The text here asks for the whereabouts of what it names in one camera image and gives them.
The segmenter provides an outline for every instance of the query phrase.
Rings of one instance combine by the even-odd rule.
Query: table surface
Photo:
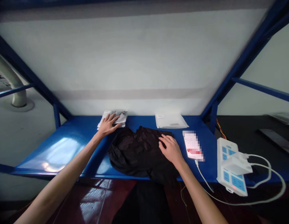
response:
[[[159,129],[171,131],[179,144],[182,155],[198,181],[203,182],[194,160],[187,157],[184,145],[183,130],[195,131],[205,156],[205,162],[199,162],[199,167],[207,182],[217,182],[217,140],[199,116],[183,116],[189,128]],[[33,153],[31,153],[14,170],[13,174],[31,176],[56,175],[71,159],[84,148],[93,135],[101,116],[74,116],[66,121]],[[136,131],[139,126],[157,129],[155,116],[128,116],[126,127]],[[81,174],[82,177],[104,179],[135,179],[145,180],[148,177],[127,176],[115,170],[107,154],[109,145],[117,132],[106,136],[96,148],[89,163]]]

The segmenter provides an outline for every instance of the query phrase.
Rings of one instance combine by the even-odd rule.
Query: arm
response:
[[[119,116],[113,117],[114,114],[107,115],[89,143],[44,187],[16,224],[47,222],[77,181],[100,141],[120,126],[112,127]]]
[[[163,138],[159,138],[162,143],[159,142],[159,148],[164,156],[173,163],[178,172],[180,173],[197,210],[202,223],[227,223],[226,219],[219,211],[217,206],[211,200],[211,198],[204,191],[203,187],[194,177],[189,166],[183,159],[181,150],[176,140],[171,136],[162,135]]]

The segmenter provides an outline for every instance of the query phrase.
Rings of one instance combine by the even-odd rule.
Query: blue metal frame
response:
[[[3,91],[3,92],[0,92],[0,98],[4,97],[4,96],[11,95],[11,94],[14,94],[16,92],[23,91],[25,89],[29,89],[31,87],[35,87],[35,84],[31,83],[31,84],[28,84],[28,85],[25,85],[25,86],[21,86],[21,87],[15,88],[15,89],[10,89],[10,90],[6,90],[6,91]]]
[[[0,1],[0,11],[55,7],[55,6],[68,6],[68,5],[81,5],[81,4],[103,3],[103,2],[121,2],[121,1],[134,1],[134,0],[54,0],[54,1],[5,0],[5,1]]]
[[[239,78],[257,57],[259,52],[268,43],[271,36],[289,23],[289,0],[277,0],[269,10],[267,17],[262,22],[239,59],[236,61],[227,77],[220,85],[212,99],[201,114],[201,119],[206,121],[211,113],[215,101],[220,103],[230,89],[234,86],[233,78]]]
[[[12,166],[0,164],[0,173],[9,174],[9,173],[12,173],[14,171],[14,169],[15,168]]]
[[[60,116],[59,116],[59,110],[56,104],[53,104],[53,111],[54,111],[55,126],[56,126],[56,129],[58,129],[60,127]]]
[[[289,93],[276,90],[267,86],[263,86],[263,85],[260,85],[251,81],[240,79],[240,78],[233,78],[232,81],[289,102]]]
[[[212,105],[211,122],[210,122],[210,131],[213,134],[215,134],[215,128],[217,123],[217,109],[218,109],[218,101],[215,101]]]
[[[53,95],[45,84],[34,74],[34,72],[25,64],[17,53],[0,36],[0,54],[4,57],[29,83],[35,84],[35,89],[51,104],[56,104],[60,113],[66,118],[71,119],[72,114],[64,105]]]

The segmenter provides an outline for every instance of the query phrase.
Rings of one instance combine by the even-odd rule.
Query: black fabric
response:
[[[138,181],[113,217],[112,224],[118,223],[172,224],[164,186]]]
[[[161,134],[174,137],[171,132],[142,126],[136,133],[129,128],[123,128],[108,150],[111,165],[126,175],[148,176],[158,183],[175,186],[179,173],[159,149],[158,137],[161,137]]]

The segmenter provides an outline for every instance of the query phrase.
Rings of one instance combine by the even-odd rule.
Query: power strip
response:
[[[222,167],[222,162],[238,151],[237,144],[224,138],[217,139],[217,181],[230,193],[248,196],[244,175],[235,175]]]

